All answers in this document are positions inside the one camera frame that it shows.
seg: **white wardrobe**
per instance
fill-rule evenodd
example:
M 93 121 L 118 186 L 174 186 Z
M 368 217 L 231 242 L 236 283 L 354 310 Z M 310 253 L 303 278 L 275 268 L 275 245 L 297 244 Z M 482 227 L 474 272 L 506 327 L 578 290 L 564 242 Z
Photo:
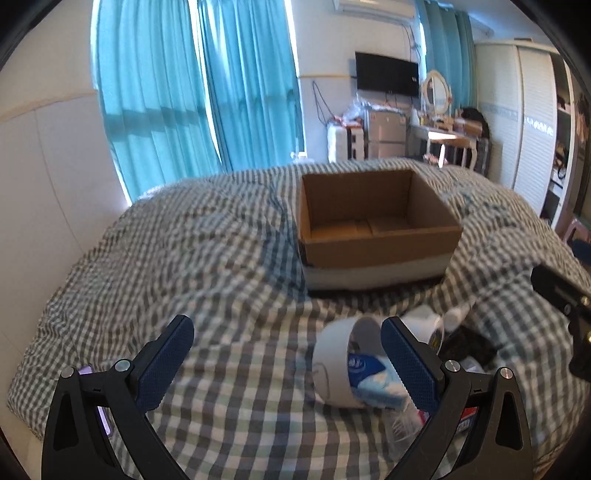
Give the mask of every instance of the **white wardrobe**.
M 574 114 L 580 89 L 552 47 L 490 41 L 476 45 L 476 58 L 479 109 L 491 128 L 488 177 L 519 193 L 555 229 L 582 174 Z M 568 151 L 560 175 L 553 168 L 558 142 Z

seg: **teal curtain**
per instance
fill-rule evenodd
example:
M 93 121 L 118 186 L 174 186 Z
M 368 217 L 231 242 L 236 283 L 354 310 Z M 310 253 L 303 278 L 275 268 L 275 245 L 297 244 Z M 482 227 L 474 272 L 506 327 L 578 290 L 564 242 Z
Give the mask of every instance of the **teal curtain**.
M 131 200 L 223 170 L 187 0 L 101 0 L 95 63 L 105 130 Z
M 199 17 L 226 168 L 286 165 L 304 135 L 283 0 L 200 0 Z
M 476 106 L 476 50 L 470 17 L 441 7 L 437 2 L 416 0 L 425 33 L 427 73 L 437 70 L 452 89 L 452 110 Z

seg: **plaid blanket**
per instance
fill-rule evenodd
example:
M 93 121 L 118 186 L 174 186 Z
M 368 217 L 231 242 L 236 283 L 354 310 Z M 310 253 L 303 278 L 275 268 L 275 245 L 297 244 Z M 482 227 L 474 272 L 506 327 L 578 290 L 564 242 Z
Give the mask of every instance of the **plaid blanket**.
M 412 168 L 464 234 L 442 283 L 312 297 L 296 243 L 300 176 Z M 183 181 L 136 202 L 47 303 L 8 405 L 41 438 L 62 368 L 132 358 L 178 313 L 196 340 L 148 418 L 189 478 L 382 478 L 393 467 L 382 412 L 326 407 L 311 379 L 316 336 L 335 319 L 388 317 L 475 300 L 466 323 L 499 348 L 525 400 L 536 464 L 571 435 L 588 394 L 567 369 L 566 319 L 532 290 L 544 261 L 586 290 L 589 276 L 515 193 L 467 170 L 409 160 L 309 165 Z M 448 452 L 449 470 L 461 446 Z M 125 472 L 139 478 L 120 437 Z

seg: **sliding wardrobe door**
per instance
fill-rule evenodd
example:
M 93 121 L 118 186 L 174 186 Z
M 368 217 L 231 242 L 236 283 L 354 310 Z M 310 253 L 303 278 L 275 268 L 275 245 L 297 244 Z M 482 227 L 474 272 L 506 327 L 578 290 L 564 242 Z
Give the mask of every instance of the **sliding wardrobe door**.
M 524 85 L 524 127 L 514 190 L 542 212 L 556 149 L 556 80 L 550 54 L 519 48 Z
M 523 126 L 523 83 L 519 53 L 513 45 L 476 46 L 478 108 L 491 128 L 488 178 L 513 188 Z

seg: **television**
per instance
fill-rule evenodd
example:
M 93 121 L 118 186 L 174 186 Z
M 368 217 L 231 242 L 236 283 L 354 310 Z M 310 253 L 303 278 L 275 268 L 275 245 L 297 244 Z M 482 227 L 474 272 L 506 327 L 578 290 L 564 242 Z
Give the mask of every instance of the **television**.
M 418 63 L 355 52 L 357 89 L 418 97 Z

